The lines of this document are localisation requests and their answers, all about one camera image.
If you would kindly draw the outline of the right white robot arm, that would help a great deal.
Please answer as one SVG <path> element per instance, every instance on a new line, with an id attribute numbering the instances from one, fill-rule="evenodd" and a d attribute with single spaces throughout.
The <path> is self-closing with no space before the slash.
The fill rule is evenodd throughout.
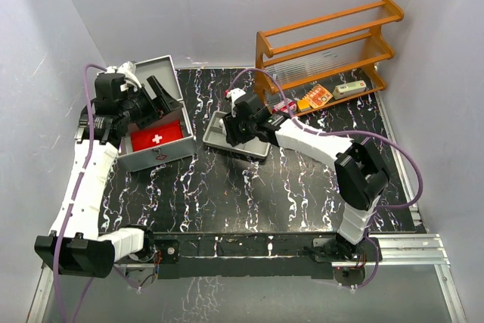
<path id="1" fill-rule="evenodd" d="M 231 111 L 222 118 L 226 142 L 235 147 L 254 138 L 275 147 L 305 154 L 330 167 L 344 200 L 343 221 L 337 236 L 315 252 L 353 260 L 365 248 L 363 239 L 377 203 L 389 183 L 389 171 L 369 138 L 356 141 L 329 136 L 320 129 L 298 126 L 288 113 L 271 113 L 256 95 L 241 89 L 225 93 Z"/>

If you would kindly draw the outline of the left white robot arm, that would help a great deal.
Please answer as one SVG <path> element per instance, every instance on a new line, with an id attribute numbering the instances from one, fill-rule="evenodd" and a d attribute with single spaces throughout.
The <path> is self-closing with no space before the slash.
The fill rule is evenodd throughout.
<path id="1" fill-rule="evenodd" d="M 98 217 L 107 177 L 129 125 L 145 129 L 179 105 L 154 75 L 146 85 L 135 85 L 125 71 L 97 75 L 95 96 L 79 115 L 64 200 L 48 235 L 37 236 L 34 243 L 34 251 L 53 272 L 105 278 L 125 256 L 132 254 L 141 262 L 154 257 L 156 243 L 145 236 L 145 228 L 100 235 Z"/>

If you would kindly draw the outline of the red first aid pouch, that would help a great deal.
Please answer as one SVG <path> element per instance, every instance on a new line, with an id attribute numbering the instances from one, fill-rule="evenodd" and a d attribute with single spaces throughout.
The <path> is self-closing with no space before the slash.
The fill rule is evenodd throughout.
<path id="1" fill-rule="evenodd" d="M 131 134 L 133 151 L 159 147 L 183 138 L 182 127 L 178 120 L 161 126 L 145 129 Z"/>

